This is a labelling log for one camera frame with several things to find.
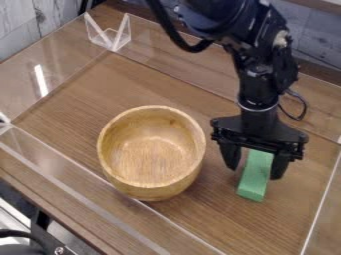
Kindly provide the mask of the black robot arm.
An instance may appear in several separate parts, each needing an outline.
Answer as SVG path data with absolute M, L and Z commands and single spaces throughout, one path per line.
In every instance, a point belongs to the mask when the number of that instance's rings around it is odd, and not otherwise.
M 231 53 L 240 78 L 241 114 L 211 121 L 212 139 L 231 169 L 239 168 L 244 148 L 273 154 L 271 178 L 281 179 L 289 164 L 304 158 L 309 142 L 308 135 L 279 116 L 284 111 L 280 97 L 300 96 L 292 90 L 299 80 L 299 65 L 285 17 L 267 0 L 182 0 L 174 11 L 201 37 L 193 45 L 181 35 L 162 1 L 146 2 L 180 48 L 200 53 L 220 43 Z

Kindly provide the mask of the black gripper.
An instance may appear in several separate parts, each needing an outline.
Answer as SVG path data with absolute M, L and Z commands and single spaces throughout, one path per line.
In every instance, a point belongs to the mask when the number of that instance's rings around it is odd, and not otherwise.
M 243 110 L 240 115 L 213 118 L 211 124 L 212 139 L 220 145 L 225 164 L 232 170 L 239 168 L 244 147 L 276 155 L 272 180 L 283 178 L 291 160 L 304 158 L 309 137 L 280 119 L 277 109 L 267 112 Z

